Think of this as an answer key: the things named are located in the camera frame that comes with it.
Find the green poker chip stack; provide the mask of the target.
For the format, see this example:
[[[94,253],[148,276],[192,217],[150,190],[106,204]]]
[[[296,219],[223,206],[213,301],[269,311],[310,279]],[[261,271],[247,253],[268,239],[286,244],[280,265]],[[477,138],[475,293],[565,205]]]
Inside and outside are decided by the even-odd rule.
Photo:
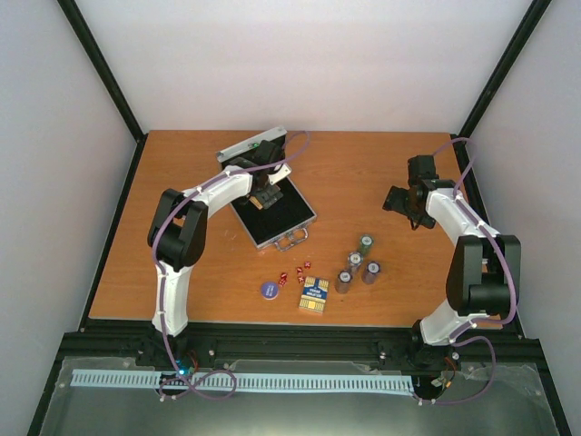
[[[367,257],[369,252],[373,246],[374,240],[373,238],[368,235],[364,234],[359,239],[359,253],[362,257]]]

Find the purple poker chip stack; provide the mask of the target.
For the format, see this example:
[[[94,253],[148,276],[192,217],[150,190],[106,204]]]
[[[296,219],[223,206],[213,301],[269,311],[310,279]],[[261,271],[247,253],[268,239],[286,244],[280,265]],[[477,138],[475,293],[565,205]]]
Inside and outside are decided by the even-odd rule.
[[[361,280],[367,284],[371,285],[375,281],[377,281],[380,273],[380,264],[374,261],[370,261],[367,263],[365,270],[361,275]]]

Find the brown poker chip stack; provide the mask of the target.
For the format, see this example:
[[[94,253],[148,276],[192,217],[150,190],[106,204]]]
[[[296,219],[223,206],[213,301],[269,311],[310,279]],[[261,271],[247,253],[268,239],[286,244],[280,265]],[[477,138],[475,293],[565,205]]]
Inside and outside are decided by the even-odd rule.
[[[348,270],[342,270],[338,273],[335,282],[335,290],[339,294],[345,294],[349,291],[352,282],[352,275]]]

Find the blue playing card deck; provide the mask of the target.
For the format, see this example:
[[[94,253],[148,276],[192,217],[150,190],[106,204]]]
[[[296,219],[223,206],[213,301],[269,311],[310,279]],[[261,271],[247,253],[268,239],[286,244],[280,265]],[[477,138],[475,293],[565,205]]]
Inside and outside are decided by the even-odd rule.
[[[323,314],[328,299],[330,282],[318,277],[303,277],[299,308]]]

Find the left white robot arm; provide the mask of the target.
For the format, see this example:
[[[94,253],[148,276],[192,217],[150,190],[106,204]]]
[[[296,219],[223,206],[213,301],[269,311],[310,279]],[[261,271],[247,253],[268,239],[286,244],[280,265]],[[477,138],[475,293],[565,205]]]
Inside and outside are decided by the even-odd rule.
[[[183,363],[189,343],[180,334],[188,323],[187,299],[193,266],[200,260],[209,219],[233,201],[262,212],[282,198],[278,182],[291,173],[281,139],[262,140],[246,157],[237,155],[210,180],[183,191],[162,193],[147,243],[157,272],[153,326],[164,335],[158,356],[167,364]]]

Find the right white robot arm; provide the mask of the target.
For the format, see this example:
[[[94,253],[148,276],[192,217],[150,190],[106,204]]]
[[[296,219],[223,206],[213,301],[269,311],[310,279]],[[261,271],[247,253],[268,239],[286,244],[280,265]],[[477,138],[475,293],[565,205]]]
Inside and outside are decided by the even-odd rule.
[[[409,188],[393,186],[383,209],[405,216],[414,230],[439,225],[454,245],[444,302],[412,327],[412,365],[428,367],[436,360],[436,348],[456,345],[481,322],[514,320],[521,243],[487,224],[452,181],[418,178]]]

